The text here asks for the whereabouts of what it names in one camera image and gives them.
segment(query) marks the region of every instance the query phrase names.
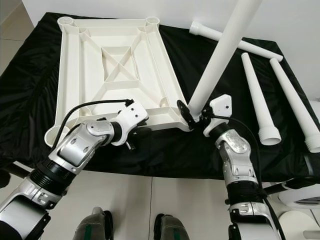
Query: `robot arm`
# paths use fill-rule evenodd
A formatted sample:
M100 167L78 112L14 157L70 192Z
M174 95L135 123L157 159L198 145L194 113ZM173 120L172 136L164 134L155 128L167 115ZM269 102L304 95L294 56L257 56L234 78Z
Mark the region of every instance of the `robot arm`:
M73 179L84 169L98 147L120 146L128 134L148 117L134 102L110 121L87 120L68 133L21 184L0 204L0 236L35 240L50 221L53 209Z
M231 97L222 95L212 100L210 107L211 119L203 134L214 138L223 161L223 176L232 222L229 226L229 239L281 240L250 160L250 144L228 126L228 120L212 117L212 113L223 117L231 116Z

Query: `white wall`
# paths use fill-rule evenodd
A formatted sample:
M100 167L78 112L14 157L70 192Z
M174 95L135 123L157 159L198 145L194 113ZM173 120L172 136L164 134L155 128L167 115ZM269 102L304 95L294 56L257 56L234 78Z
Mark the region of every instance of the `white wall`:
M18 7L21 0L0 0L0 24Z
M139 19L188 28L192 20L222 31L236 0L22 0L34 25L45 12ZM320 97L320 1L264 0L245 36L273 40L310 99Z

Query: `black table cover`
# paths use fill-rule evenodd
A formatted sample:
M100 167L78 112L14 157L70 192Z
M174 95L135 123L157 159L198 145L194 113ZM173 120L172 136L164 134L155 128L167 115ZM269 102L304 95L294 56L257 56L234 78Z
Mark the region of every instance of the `black table cover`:
M0 167L13 161L35 167L48 156L50 148L44 142L44 134L55 119L62 36L57 19L61 16L67 15L46 13L0 77ZM217 42L189 34L187 29L161 25L159 31L189 102ZM273 41L245 40L282 54ZM241 60L242 52L239 49L235 52L211 98L231 95L232 116L247 124L259 141L259 126ZM308 152L305 137L269 60L250 56L272 119L282 137L282 142L276 146L259 143L262 180L279 182L320 176L320 155ZM318 119L286 59L281 65L319 128ZM232 122L230 125L251 141L240 125ZM179 129L154 131L137 139L135 146L134 152L129 152L125 146L101 147L85 169L174 178L223 177L222 160L214 142L204 137L199 127L192 132ZM255 163L254 148L251 159Z

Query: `white pipe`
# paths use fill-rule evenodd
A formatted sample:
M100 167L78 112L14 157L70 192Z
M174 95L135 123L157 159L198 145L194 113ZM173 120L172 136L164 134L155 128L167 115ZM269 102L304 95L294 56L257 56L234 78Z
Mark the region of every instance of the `white pipe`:
M320 131L318 127L278 60L273 58L270 60L270 64L304 133L306 146L311 153L320 153Z
M190 113L196 122L261 2L238 0L189 102Z
M189 33L194 34L194 35L200 35L200 36L206 37L208 39L213 39L216 41L219 41L219 39L222 36L222 32L219 32L219 31L214 30L212 28L203 26L201 23L196 22L196 21L192 22L192 24L190 26ZM276 58L279 62L281 62L282 59L284 59L284 57L281 56L280 54L266 50L262 47L253 45L249 42L242 41L242 40L240 41L238 48L242 49L244 51L247 51L249 53L265 57L267 59Z
M263 145L276 145L281 142L279 130L275 127L264 95L261 91L254 67L247 52L241 55L248 81L256 119L259 124L259 138Z

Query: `white tile floor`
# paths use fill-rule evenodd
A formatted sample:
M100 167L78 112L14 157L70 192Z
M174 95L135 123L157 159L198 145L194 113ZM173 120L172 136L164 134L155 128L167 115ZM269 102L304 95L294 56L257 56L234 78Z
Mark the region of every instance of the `white tile floor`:
M34 28L23 10L0 36L0 74ZM0 189L0 202L21 182L13 176ZM95 206L110 210L115 240L152 240L157 214L178 217L190 239L228 239L229 214L225 183L208 179L176 179L83 171L68 194L50 212L42 240L71 240L78 223ZM273 203L278 214L289 208ZM314 211L320 220L320 210Z

